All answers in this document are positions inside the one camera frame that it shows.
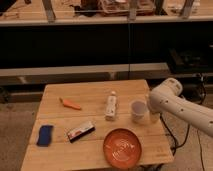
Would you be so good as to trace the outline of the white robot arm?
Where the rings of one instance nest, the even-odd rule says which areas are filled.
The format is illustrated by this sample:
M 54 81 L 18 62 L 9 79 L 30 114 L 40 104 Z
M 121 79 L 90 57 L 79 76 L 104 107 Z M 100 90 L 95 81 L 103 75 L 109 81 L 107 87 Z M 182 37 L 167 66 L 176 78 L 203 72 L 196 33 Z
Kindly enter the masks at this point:
M 171 113 L 213 137 L 213 109 L 180 98 L 182 91 L 177 79 L 167 78 L 149 92 L 147 106 L 152 113 Z

